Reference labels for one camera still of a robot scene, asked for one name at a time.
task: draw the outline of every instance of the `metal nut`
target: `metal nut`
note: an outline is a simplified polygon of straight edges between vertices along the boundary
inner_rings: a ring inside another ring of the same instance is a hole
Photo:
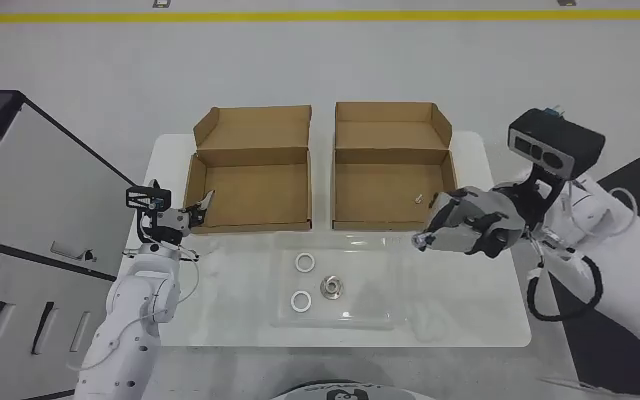
[[[343,289],[342,281],[335,275],[327,276],[320,282],[320,293],[329,300],[340,297]]]

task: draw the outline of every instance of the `white table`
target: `white table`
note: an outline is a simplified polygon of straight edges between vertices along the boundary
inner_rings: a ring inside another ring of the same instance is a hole
[[[328,232],[330,142],[310,145],[313,231]],[[451,142],[458,184],[493,186],[482,139],[474,132],[455,132]],[[155,143],[145,184],[157,179],[182,204],[192,135],[163,135]],[[361,233],[372,238],[384,233]],[[164,346],[259,347],[523,347],[531,332],[510,251],[490,260],[484,255],[427,251],[399,236],[403,280],[420,288],[403,305],[405,319],[391,330],[274,327],[267,300],[271,234],[191,235],[184,246],[202,255],[201,281],[175,318],[160,326]],[[132,229],[128,248],[139,246]],[[120,273],[131,265],[123,259]],[[182,263],[183,293],[195,282],[189,263]]]

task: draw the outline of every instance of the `yellow line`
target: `yellow line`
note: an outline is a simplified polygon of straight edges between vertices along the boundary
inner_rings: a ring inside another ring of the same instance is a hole
[[[4,24],[55,23],[170,23],[170,22],[295,22],[295,21],[541,21],[639,20],[637,10],[532,10],[532,11],[282,11],[202,12],[167,10],[152,13],[0,14]]]

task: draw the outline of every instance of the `black cable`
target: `black cable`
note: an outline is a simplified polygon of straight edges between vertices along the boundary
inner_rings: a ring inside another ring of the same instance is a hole
[[[540,278],[538,277],[531,278],[531,280],[529,280],[529,285],[527,286],[527,306],[529,307],[529,311],[534,317],[536,317],[540,321],[549,321],[549,322],[566,321],[569,319],[582,317],[587,312],[595,308],[595,306],[600,302],[600,299],[602,299],[602,293],[603,293],[602,274],[600,273],[600,268],[598,268],[596,263],[593,262],[593,260],[590,259],[589,257],[587,256],[582,257],[582,261],[584,261],[584,263],[587,264],[587,266],[591,270],[591,275],[593,275],[595,293],[593,294],[593,297],[591,298],[591,300],[589,300],[589,302],[585,304],[583,307],[577,310],[568,312],[566,314],[558,314],[558,315],[542,314],[536,308],[536,303],[535,303],[536,289],[538,287],[538,281],[540,280]],[[540,261],[538,263],[538,268],[544,268],[544,261]]]

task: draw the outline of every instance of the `camera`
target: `camera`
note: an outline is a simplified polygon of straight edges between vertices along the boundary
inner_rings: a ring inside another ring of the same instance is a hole
[[[514,153],[572,180],[598,161],[605,137],[565,120],[556,110],[533,108],[509,125],[508,142]]]

